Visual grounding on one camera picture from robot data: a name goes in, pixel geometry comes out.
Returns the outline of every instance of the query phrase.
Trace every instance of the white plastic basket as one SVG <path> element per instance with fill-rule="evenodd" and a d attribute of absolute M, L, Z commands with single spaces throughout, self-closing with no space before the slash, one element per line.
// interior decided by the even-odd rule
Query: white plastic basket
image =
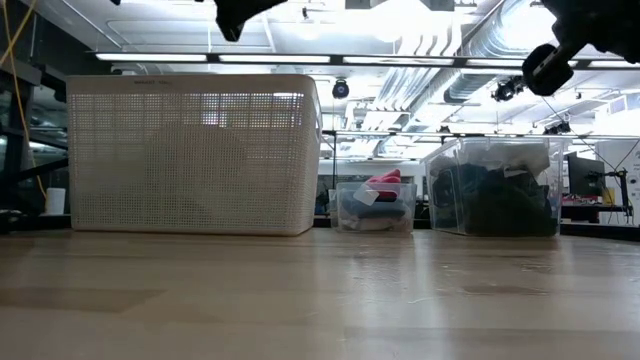
<path fill-rule="evenodd" d="M 71 77 L 74 229 L 297 235 L 322 129 L 299 75 Z"/>

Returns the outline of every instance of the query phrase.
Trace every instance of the desk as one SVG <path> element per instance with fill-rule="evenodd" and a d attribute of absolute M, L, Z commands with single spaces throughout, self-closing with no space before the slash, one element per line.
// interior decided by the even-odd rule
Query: desk
<path fill-rule="evenodd" d="M 622 206 L 611 205 L 562 205 L 562 218 L 573 221 L 588 221 L 591 224 L 600 223 L 602 212 L 624 212 Z"/>
<path fill-rule="evenodd" d="M 0 237 L 5 359 L 639 359 L 637 245 L 560 236 Z"/>

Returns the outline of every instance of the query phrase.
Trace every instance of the computer monitor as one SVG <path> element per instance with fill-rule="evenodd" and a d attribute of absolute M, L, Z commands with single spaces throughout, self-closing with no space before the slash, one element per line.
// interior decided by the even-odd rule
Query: computer monitor
<path fill-rule="evenodd" d="M 572 195 L 602 196 L 605 188 L 604 177 L 594 174 L 604 174 L 604 162 L 570 155 L 567 156 L 567 165 L 569 192 Z"/>

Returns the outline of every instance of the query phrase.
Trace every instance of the yellow cable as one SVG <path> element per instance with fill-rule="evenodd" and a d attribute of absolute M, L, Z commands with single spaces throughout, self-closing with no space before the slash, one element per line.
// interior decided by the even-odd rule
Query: yellow cable
<path fill-rule="evenodd" d="M 13 44 L 11 44 L 11 31 L 9 30 L 9 11 L 7 8 L 7 4 L 5 3 L 4 6 L 4 30 L 7 34 L 7 41 L 9 41 L 9 47 L 7 48 L 7 53 L 9 54 L 9 59 L 11 60 L 11 70 L 13 72 L 13 84 L 15 86 L 15 90 L 16 90 L 16 97 L 18 98 L 18 109 L 20 110 L 20 120 L 22 120 L 22 129 L 24 131 L 24 141 L 27 143 L 27 147 L 30 144 L 29 141 L 29 128 L 27 127 L 27 121 L 25 119 L 25 115 L 24 115 L 24 108 L 22 106 L 22 97 L 20 96 L 20 86 L 18 84 L 18 75 L 16 75 L 16 65 L 15 65 L 15 61 L 14 61 L 14 56 L 13 56 Z M 28 12 L 25 20 L 29 17 L 29 15 L 31 14 L 31 12 Z M 31 156 L 31 162 L 33 163 L 33 167 L 37 167 L 36 164 L 36 159 L 34 156 Z M 47 192 L 44 191 L 44 186 L 42 186 L 42 179 L 40 179 L 40 175 L 36 176 L 36 179 L 38 180 L 38 187 L 40 188 L 40 192 L 42 193 L 42 196 L 44 196 L 45 201 L 47 200 Z"/>
<path fill-rule="evenodd" d="M 7 11 L 7 1 L 9 0 L 4 0 L 5 12 Z M 27 25 L 27 21 L 29 21 L 29 16 L 31 16 L 33 9 L 35 9 L 36 7 L 36 2 L 38 2 L 38 0 L 33 0 L 31 2 L 31 5 L 29 5 L 29 10 L 27 10 L 27 14 L 24 16 L 24 19 L 22 19 L 22 22 L 20 23 L 20 26 L 18 26 L 18 30 L 16 31 L 16 34 L 13 36 L 13 38 L 9 36 L 9 31 L 7 30 L 7 35 L 9 36 L 7 40 L 9 41 L 9 45 L 7 46 L 7 50 L 5 50 L 4 54 L 2 54 L 2 58 L 0 58 L 0 66 L 4 64 L 4 61 L 7 60 L 7 56 L 13 50 L 13 46 L 16 44 L 16 41 L 18 41 L 18 37 L 22 33 L 22 30 L 24 30 L 24 26 Z M 7 23 L 6 19 L 7 17 L 5 17 L 5 24 L 7 24 L 5 28 L 8 28 L 9 24 Z"/>

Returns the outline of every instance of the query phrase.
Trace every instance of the red object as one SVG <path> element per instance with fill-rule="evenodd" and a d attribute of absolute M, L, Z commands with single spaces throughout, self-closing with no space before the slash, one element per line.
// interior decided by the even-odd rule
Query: red object
<path fill-rule="evenodd" d="M 369 180 L 366 181 L 367 184 L 370 184 L 371 188 L 373 190 L 378 190 L 378 189 L 384 189 L 383 186 L 378 186 L 378 189 L 376 189 L 375 184 L 400 184 L 401 183 L 401 179 L 400 179 L 400 170 L 395 169 L 393 171 L 390 171 L 386 174 L 382 174 L 379 176 L 372 176 Z M 398 194 L 395 191 L 389 191 L 389 190 L 381 190 L 378 192 L 380 195 L 378 197 L 383 198 L 383 199 L 387 199 L 387 200 L 395 200 L 398 198 Z"/>

